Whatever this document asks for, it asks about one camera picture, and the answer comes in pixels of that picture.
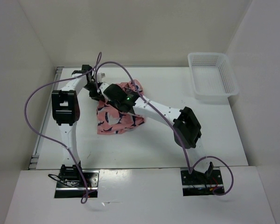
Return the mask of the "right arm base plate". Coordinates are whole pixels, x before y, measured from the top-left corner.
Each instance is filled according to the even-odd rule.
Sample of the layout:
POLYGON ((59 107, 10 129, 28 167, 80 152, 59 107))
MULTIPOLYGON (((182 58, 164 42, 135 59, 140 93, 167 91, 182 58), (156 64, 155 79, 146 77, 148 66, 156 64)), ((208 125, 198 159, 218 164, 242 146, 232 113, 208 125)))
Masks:
POLYGON ((184 196, 209 196, 225 192, 221 172, 214 169, 209 179, 205 179, 201 174, 194 171, 189 174, 188 170, 181 169, 182 191, 184 196))

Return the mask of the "pink shark print shorts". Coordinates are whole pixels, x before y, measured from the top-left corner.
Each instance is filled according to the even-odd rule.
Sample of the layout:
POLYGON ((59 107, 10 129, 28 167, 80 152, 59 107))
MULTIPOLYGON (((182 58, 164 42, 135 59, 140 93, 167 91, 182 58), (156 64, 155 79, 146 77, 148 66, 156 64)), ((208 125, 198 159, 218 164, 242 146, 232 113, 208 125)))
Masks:
POLYGON ((119 112, 102 100, 98 102, 96 113, 98 119, 97 134, 99 135, 123 134, 146 122, 144 117, 119 112))

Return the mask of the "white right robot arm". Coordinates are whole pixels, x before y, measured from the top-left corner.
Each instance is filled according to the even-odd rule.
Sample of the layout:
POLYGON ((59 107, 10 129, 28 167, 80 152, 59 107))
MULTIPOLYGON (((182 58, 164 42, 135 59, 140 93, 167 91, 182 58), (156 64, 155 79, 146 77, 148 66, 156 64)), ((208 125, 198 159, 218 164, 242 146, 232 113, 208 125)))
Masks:
POLYGON ((176 109, 154 102, 139 91, 125 91, 117 84, 102 83, 100 93, 107 104, 121 113, 142 116, 169 126, 173 130, 175 142, 182 147, 188 170, 199 183, 207 183, 212 177, 214 165, 206 161, 201 149, 201 125, 192 109, 176 109))

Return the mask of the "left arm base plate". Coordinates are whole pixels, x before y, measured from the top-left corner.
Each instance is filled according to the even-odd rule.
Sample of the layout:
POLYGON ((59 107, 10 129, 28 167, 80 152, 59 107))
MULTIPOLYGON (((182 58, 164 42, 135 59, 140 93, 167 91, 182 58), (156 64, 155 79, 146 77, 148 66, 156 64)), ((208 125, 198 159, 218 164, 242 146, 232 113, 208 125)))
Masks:
MULTIPOLYGON (((83 170, 84 177, 88 186, 88 191, 90 192, 88 198, 97 198, 98 196, 98 181, 99 181, 99 170, 83 170)), ((85 195, 86 191, 84 189, 83 182, 64 182, 63 184, 57 182, 54 198, 64 199, 64 198, 81 198, 85 195)))

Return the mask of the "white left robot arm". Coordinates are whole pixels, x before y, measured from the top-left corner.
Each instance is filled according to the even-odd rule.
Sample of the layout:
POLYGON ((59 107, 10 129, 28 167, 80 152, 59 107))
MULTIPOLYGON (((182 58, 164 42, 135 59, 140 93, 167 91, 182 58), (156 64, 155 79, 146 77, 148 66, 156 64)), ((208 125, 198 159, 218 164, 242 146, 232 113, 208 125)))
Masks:
POLYGON ((71 80, 64 87, 51 93, 52 116, 61 133, 62 146, 68 153, 64 157, 58 178, 67 186, 88 186, 77 151, 76 130, 80 118, 77 96, 83 88, 88 91, 96 90, 92 69, 90 65, 83 65, 80 70, 72 72, 71 80))

